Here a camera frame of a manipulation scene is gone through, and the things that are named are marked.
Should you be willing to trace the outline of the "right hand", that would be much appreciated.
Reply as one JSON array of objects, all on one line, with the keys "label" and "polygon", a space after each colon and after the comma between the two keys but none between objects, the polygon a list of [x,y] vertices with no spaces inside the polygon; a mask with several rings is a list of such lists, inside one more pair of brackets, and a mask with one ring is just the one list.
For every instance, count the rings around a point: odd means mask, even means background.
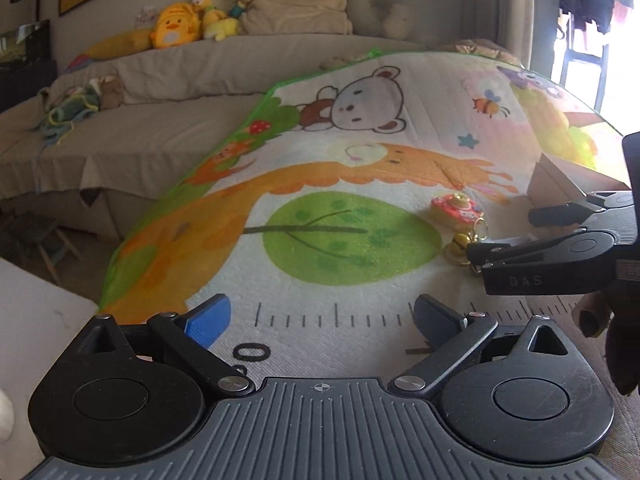
[{"label": "right hand", "polygon": [[572,319],[586,338],[605,334],[605,362],[622,396],[639,391],[639,295],[610,288],[578,301]]}]

